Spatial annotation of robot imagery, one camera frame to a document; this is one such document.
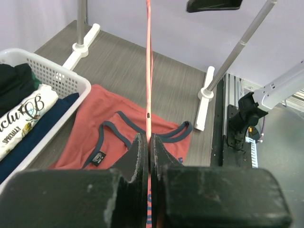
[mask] light purple wall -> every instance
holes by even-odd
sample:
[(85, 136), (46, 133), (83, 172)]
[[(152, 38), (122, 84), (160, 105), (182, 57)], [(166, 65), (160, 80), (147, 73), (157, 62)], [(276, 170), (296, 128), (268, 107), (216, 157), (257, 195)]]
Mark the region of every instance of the light purple wall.
[(0, 50), (34, 52), (76, 18), (75, 0), (1, 0)]
[[(187, 0), (151, 0), (154, 51), (206, 71), (222, 65), (266, 0), (240, 10), (189, 14)], [(145, 0), (89, 0), (89, 24), (145, 46)], [(278, 0), (229, 72), (263, 85), (304, 58), (304, 1)]]

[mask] folded clothes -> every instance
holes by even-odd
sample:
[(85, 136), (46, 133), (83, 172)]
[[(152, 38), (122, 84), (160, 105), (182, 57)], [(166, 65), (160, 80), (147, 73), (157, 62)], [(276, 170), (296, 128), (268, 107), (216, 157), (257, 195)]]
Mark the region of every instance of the folded clothes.
[(75, 93), (64, 99), (58, 99), (54, 106), (39, 120), (35, 128), (33, 128), (24, 139), (19, 142), (2, 161), (0, 161), (0, 183), (2, 183), (26, 158), (78, 97), (79, 94)]
[(15, 67), (0, 64), (0, 117), (35, 90), (32, 69), (27, 63)]
[(0, 161), (32, 130), (57, 100), (58, 95), (52, 87), (41, 84), (38, 90), (0, 118)]

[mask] white plastic basket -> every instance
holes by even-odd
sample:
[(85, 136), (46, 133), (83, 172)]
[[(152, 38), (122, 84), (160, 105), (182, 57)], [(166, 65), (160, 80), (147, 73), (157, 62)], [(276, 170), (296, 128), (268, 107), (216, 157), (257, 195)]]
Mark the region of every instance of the white plastic basket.
[(79, 76), (73, 71), (70, 71), (39, 55), (18, 48), (6, 49), (0, 52), (0, 62), (13, 67), (19, 64), (28, 63), (36, 77), (42, 83), (52, 86), (53, 90), (57, 92), (59, 98), (64, 98), (76, 92), (79, 93), (79, 98), (74, 102), (74, 104), (44, 136), (44, 138), (37, 144), (30, 154), (10, 174), (10, 176), (0, 185), (0, 192), (2, 192), (6, 182), (16, 172), (28, 167), (28, 165), (37, 157), (42, 149), (52, 140), (63, 124), (69, 119), (69, 117), (89, 94), (91, 91), (91, 84), (88, 80)]

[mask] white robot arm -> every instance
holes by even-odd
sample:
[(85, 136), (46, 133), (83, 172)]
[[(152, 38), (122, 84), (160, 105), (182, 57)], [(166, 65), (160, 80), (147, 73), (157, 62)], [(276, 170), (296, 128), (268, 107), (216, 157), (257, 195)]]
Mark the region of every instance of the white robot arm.
[(282, 74), (261, 89), (255, 90), (253, 99), (265, 112), (304, 88), (304, 62)]

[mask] metal rod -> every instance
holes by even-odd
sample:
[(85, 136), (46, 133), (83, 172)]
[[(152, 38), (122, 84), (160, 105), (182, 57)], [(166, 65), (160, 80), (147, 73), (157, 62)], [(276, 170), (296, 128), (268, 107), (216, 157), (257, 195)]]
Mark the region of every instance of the metal rod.
[(276, 4), (277, 0), (268, 0), (265, 5), (262, 7), (262, 9), (257, 14), (256, 18), (254, 18), (251, 25), (248, 27), (246, 32), (244, 33), (243, 37), (240, 39), (240, 41), (237, 43), (237, 45), (234, 47), (224, 64), (221, 66), (221, 68), (218, 70), (217, 74), (214, 76), (212, 82), (207, 87), (207, 90), (212, 91), (219, 81), (224, 77), (225, 73), (229, 69), (229, 67), (232, 65), (232, 63), (236, 60), (238, 55), (241, 53), (242, 49), (245, 47), (249, 39), (252, 37), (254, 32), (257, 30), (257, 28), (261, 25), (263, 20), (266, 18), (268, 13), (271, 11), (271, 9)]
[(78, 0), (78, 16), (77, 16), (77, 44), (84, 44), (85, 37), (85, 20), (86, 20), (86, 0)]

